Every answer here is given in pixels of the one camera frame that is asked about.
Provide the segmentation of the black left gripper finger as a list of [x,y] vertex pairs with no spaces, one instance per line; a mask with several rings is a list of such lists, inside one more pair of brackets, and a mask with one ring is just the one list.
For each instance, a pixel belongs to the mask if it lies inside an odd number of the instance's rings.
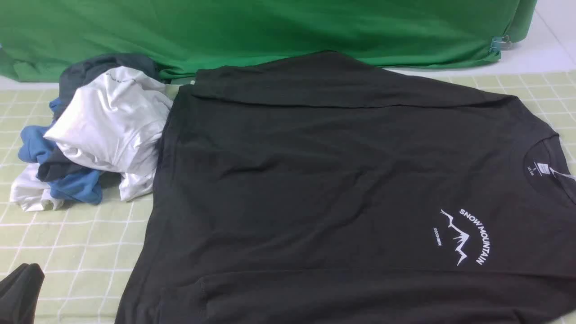
[[37,263],[23,263],[0,282],[0,322],[32,324],[45,274]]

